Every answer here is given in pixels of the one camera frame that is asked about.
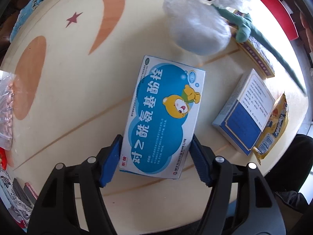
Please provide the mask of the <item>green clay sword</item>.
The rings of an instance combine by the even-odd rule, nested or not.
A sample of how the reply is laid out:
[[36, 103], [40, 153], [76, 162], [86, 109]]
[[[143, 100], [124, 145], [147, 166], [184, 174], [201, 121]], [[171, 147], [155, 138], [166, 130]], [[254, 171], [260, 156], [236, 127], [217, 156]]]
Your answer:
[[248, 40], [250, 36], [255, 38], [261, 45], [263, 45], [284, 67], [285, 71], [293, 79], [294, 83], [302, 91], [304, 96], [307, 96], [307, 91], [305, 87], [300, 83], [298, 77], [296, 76], [294, 70], [288, 64], [288, 62], [281, 56], [281, 54], [270, 44], [270, 42], [264, 37], [264, 35], [253, 25], [251, 17], [249, 14], [240, 16], [234, 14], [226, 9], [219, 8], [215, 5], [212, 5], [226, 20], [238, 27], [236, 34], [236, 41], [238, 43], [243, 43]]

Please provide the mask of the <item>clear plastic bag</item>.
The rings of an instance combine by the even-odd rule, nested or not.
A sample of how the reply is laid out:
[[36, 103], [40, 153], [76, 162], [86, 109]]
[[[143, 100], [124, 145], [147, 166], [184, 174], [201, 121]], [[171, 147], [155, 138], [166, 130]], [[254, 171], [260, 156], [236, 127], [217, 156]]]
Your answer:
[[220, 9], [251, 11], [250, 0], [164, 0], [171, 39], [182, 49], [200, 56], [224, 50], [231, 40], [230, 26]]

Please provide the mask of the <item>blue white medicine box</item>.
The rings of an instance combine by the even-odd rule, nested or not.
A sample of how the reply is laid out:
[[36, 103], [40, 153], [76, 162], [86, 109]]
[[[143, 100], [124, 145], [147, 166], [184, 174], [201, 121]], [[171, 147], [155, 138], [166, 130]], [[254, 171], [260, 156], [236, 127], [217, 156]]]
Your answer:
[[212, 125], [239, 152], [250, 155], [272, 113], [275, 99], [258, 73], [245, 72]]

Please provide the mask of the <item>blue cartoon medicine box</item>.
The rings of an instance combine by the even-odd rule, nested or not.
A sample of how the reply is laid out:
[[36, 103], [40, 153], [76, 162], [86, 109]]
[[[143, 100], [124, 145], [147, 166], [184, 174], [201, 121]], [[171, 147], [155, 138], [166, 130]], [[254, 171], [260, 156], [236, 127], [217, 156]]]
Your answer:
[[119, 168], [178, 179], [194, 135], [205, 71], [144, 56], [121, 146]]

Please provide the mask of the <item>poker card box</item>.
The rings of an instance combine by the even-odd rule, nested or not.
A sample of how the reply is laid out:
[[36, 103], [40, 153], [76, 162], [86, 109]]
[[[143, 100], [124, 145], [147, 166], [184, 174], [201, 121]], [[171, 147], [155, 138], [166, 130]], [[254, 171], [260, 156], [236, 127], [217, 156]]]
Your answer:
[[229, 22], [233, 39], [237, 42], [237, 45], [251, 58], [255, 64], [255, 68], [258, 68], [265, 78], [273, 78], [275, 71], [270, 59], [268, 58], [268, 50], [264, 48], [254, 37], [250, 36], [245, 42], [238, 42], [236, 35], [238, 26]]

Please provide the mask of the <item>yellow snack wrapper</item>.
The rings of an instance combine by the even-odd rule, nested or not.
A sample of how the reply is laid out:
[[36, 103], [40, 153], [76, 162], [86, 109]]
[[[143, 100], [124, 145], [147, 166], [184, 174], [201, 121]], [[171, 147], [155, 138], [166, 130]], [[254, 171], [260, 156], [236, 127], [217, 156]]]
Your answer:
[[269, 154], [274, 145], [280, 139], [282, 134], [285, 132], [288, 121], [288, 103], [286, 101], [286, 96], [283, 93], [275, 102], [270, 118], [268, 119], [264, 130], [260, 134], [255, 146], [253, 147], [253, 153], [259, 164], [261, 164], [261, 161], [265, 159], [265, 157]]

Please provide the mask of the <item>red plastic chair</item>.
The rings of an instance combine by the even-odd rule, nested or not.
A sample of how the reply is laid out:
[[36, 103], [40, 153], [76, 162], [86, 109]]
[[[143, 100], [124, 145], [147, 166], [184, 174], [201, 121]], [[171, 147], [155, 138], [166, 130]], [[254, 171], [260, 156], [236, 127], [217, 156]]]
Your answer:
[[268, 8], [283, 29], [287, 38], [292, 41], [298, 39], [299, 35], [287, 9], [280, 0], [261, 0]]

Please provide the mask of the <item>black smartphone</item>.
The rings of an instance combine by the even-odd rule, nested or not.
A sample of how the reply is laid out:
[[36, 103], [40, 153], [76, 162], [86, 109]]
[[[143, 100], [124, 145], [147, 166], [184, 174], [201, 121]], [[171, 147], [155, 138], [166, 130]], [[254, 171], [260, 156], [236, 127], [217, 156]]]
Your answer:
[[24, 192], [28, 196], [29, 200], [32, 201], [32, 203], [35, 203], [38, 199], [38, 194], [34, 190], [31, 184], [25, 183], [24, 184]]

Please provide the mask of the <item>person black trouser leg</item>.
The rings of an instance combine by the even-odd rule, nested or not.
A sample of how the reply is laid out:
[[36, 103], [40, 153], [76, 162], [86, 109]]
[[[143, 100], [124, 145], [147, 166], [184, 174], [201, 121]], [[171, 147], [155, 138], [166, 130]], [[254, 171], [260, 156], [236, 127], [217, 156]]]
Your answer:
[[274, 192], [299, 192], [311, 169], [312, 138], [297, 134], [265, 179]]

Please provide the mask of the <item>patterned side cloth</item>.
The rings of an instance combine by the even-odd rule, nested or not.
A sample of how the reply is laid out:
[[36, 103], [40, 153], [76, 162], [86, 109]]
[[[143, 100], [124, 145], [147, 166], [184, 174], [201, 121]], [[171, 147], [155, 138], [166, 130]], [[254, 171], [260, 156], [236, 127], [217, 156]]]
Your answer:
[[26, 200], [19, 199], [17, 192], [13, 188], [13, 179], [9, 173], [1, 166], [1, 200], [7, 208], [17, 225], [27, 232], [31, 213], [32, 204], [25, 203]]

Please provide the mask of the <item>cream coffee table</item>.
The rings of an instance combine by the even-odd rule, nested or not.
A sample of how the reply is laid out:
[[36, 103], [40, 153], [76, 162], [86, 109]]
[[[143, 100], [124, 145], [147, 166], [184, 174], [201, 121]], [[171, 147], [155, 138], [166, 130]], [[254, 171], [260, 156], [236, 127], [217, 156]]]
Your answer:
[[[37, 194], [57, 163], [77, 165], [124, 134], [130, 102], [145, 55], [177, 61], [206, 71], [195, 135], [229, 162], [257, 162], [245, 156], [212, 126], [242, 74], [254, 63], [235, 42], [215, 56], [182, 50], [169, 37], [164, 0], [105, 0], [110, 13], [125, 1], [112, 32], [92, 49], [107, 23], [102, 0], [45, 0], [28, 18], [10, 45], [1, 70], [16, 80], [13, 144], [8, 173]], [[255, 26], [293, 66], [304, 85], [301, 68], [284, 31], [260, 0], [251, 1]], [[308, 110], [305, 97], [280, 64], [265, 83], [273, 97], [283, 92], [289, 123], [273, 151], [258, 165], [266, 174], [292, 142]], [[188, 155], [179, 179], [158, 179], [116, 170], [101, 189], [118, 234], [145, 234], [199, 220], [211, 189], [199, 179]]]

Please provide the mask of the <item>plastic bag of peanuts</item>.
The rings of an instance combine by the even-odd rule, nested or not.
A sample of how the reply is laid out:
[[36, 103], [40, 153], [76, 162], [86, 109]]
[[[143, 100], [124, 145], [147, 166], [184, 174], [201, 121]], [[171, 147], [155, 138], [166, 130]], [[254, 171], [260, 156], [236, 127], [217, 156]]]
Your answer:
[[0, 135], [1, 148], [9, 151], [13, 140], [13, 80], [15, 75], [1, 70], [0, 81]]

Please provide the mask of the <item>blue floral blanket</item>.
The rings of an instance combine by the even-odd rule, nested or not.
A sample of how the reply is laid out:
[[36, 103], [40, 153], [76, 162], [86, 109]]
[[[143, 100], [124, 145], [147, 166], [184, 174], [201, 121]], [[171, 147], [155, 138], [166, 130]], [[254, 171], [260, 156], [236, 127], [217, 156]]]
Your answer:
[[19, 32], [20, 28], [27, 21], [29, 16], [35, 11], [35, 9], [43, 2], [44, 0], [29, 0], [28, 3], [20, 10], [15, 25], [10, 34], [10, 43], [14, 40], [15, 36]]

